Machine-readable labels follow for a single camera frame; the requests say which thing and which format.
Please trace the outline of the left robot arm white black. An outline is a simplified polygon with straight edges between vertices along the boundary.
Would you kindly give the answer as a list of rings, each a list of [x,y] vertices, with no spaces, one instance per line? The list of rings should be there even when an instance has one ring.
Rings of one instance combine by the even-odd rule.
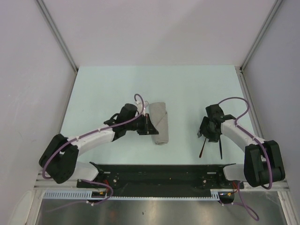
[[[93,162],[79,162],[78,157],[99,145],[118,140],[128,131],[157,135],[159,131],[144,110],[142,105],[125,104],[119,113],[96,130],[76,137],[55,135],[38,162],[43,169],[43,178],[53,179],[58,184],[69,179],[87,180],[95,188],[101,186],[104,181],[101,169]]]

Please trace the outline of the grey cloth napkin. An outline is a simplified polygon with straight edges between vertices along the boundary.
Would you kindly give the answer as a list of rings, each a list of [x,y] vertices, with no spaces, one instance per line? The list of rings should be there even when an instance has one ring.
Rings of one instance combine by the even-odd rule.
[[[169,142],[168,113],[165,102],[155,102],[149,106],[150,120],[158,135],[152,135],[156,145],[164,145]]]

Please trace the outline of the copper fork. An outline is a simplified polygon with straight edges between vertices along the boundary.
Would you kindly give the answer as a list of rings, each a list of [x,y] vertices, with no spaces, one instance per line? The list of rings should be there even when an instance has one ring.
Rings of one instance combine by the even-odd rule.
[[[205,148],[206,140],[207,140],[207,138],[205,138],[205,139],[204,139],[204,142],[203,142],[203,145],[202,145],[202,148],[201,148],[200,154],[199,154],[199,158],[201,158],[201,157],[202,157],[202,155],[203,155],[203,151],[204,151],[204,148]]]

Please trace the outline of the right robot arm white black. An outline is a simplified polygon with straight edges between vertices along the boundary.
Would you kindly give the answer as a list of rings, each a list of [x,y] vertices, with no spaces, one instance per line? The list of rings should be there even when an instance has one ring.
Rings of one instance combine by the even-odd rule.
[[[205,108],[207,116],[201,122],[198,137],[219,143],[221,136],[233,141],[244,152],[243,164],[226,165],[223,172],[216,176],[221,188],[229,187],[233,181],[247,182],[252,187],[271,188],[272,183],[285,179],[285,169],[279,144],[266,141],[236,122],[232,115],[225,115],[218,104]]]

